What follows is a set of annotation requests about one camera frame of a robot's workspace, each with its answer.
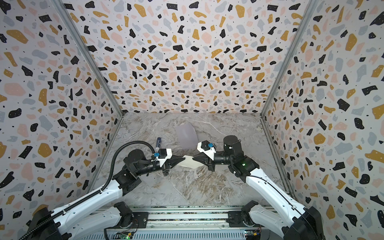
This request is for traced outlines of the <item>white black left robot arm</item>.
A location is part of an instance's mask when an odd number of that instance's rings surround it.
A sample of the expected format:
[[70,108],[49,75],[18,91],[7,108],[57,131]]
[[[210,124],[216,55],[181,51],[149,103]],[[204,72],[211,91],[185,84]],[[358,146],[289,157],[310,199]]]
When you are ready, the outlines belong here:
[[173,167],[187,159],[173,155],[171,149],[160,149],[147,159],[142,150],[133,150],[124,158],[123,168],[110,174],[107,182],[89,194],[52,211],[39,210],[33,217],[23,240],[78,240],[101,229],[119,226],[136,227],[132,210],[124,202],[95,214],[99,208],[133,191],[142,181],[141,175],[161,171],[167,175]]

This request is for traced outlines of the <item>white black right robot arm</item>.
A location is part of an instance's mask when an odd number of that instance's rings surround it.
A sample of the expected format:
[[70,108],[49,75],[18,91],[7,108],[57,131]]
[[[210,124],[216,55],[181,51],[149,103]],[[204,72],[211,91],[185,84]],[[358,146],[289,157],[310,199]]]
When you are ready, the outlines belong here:
[[275,184],[253,159],[246,156],[241,140],[236,136],[224,137],[223,151],[213,143],[198,143],[199,154],[193,160],[204,164],[209,171],[217,165],[227,165],[230,172],[256,190],[273,208],[269,211],[255,201],[242,207],[243,223],[261,225],[284,240],[323,240],[323,221],[320,212],[306,208]]

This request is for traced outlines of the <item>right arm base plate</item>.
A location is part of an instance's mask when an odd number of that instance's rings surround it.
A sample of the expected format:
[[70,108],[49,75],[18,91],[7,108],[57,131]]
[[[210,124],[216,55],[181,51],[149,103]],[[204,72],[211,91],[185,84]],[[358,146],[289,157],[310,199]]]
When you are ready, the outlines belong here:
[[260,225],[255,224],[250,216],[242,211],[229,211],[226,222],[231,228],[258,228]]

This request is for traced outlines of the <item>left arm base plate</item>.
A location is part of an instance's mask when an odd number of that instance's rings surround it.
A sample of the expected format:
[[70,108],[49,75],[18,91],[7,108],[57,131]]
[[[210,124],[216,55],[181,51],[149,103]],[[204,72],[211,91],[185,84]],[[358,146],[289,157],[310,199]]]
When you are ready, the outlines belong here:
[[133,212],[122,216],[118,226],[122,229],[145,229],[148,218],[148,212]]

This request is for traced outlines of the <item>beige lined letter paper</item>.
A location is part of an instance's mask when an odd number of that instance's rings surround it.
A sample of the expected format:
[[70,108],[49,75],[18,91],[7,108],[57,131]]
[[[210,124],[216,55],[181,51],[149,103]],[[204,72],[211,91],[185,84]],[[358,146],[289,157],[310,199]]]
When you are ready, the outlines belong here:
[[178,164],[178,166],[190,168],[190,169],[196,169],[198,167],[204,166],[203,164],[193,160],[192,156],[184,155],[184,160]]

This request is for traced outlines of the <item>lavender envelope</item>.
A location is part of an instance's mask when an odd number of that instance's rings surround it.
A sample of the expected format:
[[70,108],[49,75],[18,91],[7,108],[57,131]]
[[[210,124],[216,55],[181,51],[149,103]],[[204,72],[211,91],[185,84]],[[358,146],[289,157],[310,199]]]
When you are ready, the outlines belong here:
[[175,131],[182,149],[195,149],[199,143],[195,128],[190,123],[175,127]]

